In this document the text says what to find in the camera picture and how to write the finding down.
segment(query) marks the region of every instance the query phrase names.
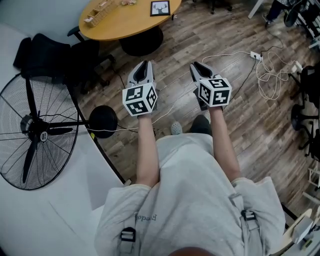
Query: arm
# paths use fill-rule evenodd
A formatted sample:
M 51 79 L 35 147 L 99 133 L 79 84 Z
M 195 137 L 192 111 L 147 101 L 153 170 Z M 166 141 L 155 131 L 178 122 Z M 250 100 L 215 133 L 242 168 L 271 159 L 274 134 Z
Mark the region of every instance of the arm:
M 153 187 L 159 182 L 159 158 L 151 118 L 138 118 L 138 162 L 136 184 Z
M 214 158 L 230 182 L 241 177 L 237 156 L 230 140 L 224 114 L 220 107 L 209 108 Z

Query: gray t-shirt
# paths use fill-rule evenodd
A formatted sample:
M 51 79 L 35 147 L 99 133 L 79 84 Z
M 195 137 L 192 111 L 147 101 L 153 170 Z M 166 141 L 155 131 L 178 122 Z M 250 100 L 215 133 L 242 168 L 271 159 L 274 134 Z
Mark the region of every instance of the gray t-shirt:
M 241 212 L 229 199 L 235 193 L 255 212 L 266 254 L 276 251 L 285 217 L 270 177 L 230 183 L 207 134 L 167 136 L 157 148 L 158 184 L 110 189 L 95 237 L 99 256 L 119 255 L 120 233 L 132 216 L 138 255 L 168 256 L 183 247 L 200 247 L 216 256 L 243 256 Z

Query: cube with fiducial markers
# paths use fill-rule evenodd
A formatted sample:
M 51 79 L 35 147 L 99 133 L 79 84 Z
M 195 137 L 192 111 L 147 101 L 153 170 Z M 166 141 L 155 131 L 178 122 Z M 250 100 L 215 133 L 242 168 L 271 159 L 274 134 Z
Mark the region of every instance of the cube with fiducial markers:
M 226 78 L 201 79 L 198 97 L 209 107 L 226 106 L 229 104 L 232 87 Z
M 122 90 L 122 103 L 132 117 L 151 113 L 157 98 L 153 82 Z

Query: pant leg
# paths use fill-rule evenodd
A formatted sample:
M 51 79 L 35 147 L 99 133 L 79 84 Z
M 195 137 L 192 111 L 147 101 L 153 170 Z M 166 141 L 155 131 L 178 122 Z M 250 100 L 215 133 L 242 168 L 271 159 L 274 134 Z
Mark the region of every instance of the pant leg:
M 284 4 L 278 2 L 277 0 L 274 0 L 272 3 L 272 6 L 269 10 L 268 15 L 266 16 L 266 19 L 268 21 L 273 21 L 276 18 L 278 18 L 278 16 L 280 15 L 282 10 L 287 9 L 288 7 L 285 6 Z
M 208 134 L 212 136 L 211 125 L 208 119 L 206 119 L 205 116 L 202 114 L 198 115 L 192 123 L 192 126 L 190 128 L 190 133 Z

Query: strap buckle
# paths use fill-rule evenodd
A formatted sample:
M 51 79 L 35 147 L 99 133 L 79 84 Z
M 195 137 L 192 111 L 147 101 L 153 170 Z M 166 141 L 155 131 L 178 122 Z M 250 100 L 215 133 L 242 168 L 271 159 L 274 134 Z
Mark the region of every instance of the strap buckle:
M 135 242 L 136 241 L 136 230 L 133 227 L 126 227 L 121 231 L 121 241 Z
M 255 213 L 251 210 L 244 209 L 241 211 L 241 215 L 245 221 L 252 221 L 257 219 Z

